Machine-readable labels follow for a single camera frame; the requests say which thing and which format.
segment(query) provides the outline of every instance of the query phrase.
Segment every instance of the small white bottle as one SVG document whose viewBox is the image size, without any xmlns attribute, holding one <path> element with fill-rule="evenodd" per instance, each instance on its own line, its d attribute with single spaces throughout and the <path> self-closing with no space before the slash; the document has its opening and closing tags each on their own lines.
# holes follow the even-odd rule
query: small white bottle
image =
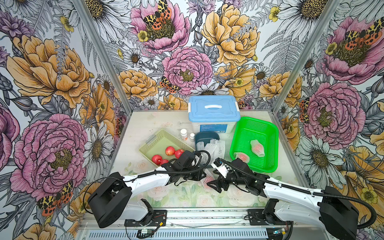
<svg viewBox="0 0 384 240">
<path fill-rule="evenodd" d="M 189 134 L 189 140 L 191 140 L 192 142 L 195 140 L 195 134 L 194 133 Z"/>
<path fill-rule="evenodd" d="M 182 130 L 180 130 L 180 134 L 181 134 L 181 139 L 182 140 L 187 140 L 188 139 L 188 137 L 187 137 L 187 130 L 185 129 L 185 128 L 183 128 Z"/>
</svg>

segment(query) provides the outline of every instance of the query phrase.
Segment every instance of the blue storage box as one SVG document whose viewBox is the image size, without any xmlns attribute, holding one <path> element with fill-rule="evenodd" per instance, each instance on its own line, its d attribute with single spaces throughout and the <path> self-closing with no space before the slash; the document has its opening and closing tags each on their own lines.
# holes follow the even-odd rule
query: blue storage box
<svg viewBox="0 0 384 240">
<path fill-rule="evenodd" d="M 230 133 L 240 120 L 240 110 L 233 96 L 192 96 L 188 116 L 194 132 Z"/>
</svg>

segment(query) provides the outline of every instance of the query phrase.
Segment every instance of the vent grille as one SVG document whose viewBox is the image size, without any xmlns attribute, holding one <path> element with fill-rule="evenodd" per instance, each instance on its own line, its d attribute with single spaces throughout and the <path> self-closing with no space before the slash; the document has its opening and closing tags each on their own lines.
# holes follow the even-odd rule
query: vent grille
<svg viewBox="0 0 384 240">
<path fill-rule="evenodd" d="M 128 229 L 131 240 L 137 240 L 138 229 Z M 267 239 L 265 228 L 204 228 L 204 229 L 159 229 L 151 240 L 185 240 L 185 239 Z M 126 240 L 125 230 L 91 230 L 88 240 Z"/>
</svg>

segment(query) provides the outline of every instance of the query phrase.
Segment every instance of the blue box lid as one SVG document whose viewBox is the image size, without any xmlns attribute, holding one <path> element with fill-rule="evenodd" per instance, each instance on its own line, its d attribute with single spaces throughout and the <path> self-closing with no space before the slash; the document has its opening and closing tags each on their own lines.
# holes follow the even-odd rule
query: blue box lid
<svg viewBox="0 0 384 240">
<path fill-rule="evenodd" d="M 240 110 L 233 96 L 192 96 L 188 116 L 191 122 L 237 122 Z"/>
</svg>

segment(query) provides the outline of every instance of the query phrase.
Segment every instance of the green plastic basket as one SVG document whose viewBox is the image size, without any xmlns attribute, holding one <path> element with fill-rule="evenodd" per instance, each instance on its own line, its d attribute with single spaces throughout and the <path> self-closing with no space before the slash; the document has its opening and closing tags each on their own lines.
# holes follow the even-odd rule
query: green plastic basket
<svg viewBox="0 0 384 240">
<path fill-rule="evenodd" d="M 258 157 L 251 150 L 251 141 L 257 139 L 264 146 L 265 156 Z M 242 117 L 237 122 L 229 154 L 243 152 L 250 158 L 248 166 L 256 172 L 274 172 L 277 168 L 279 130 L 270 122 Z"/>
</svg>

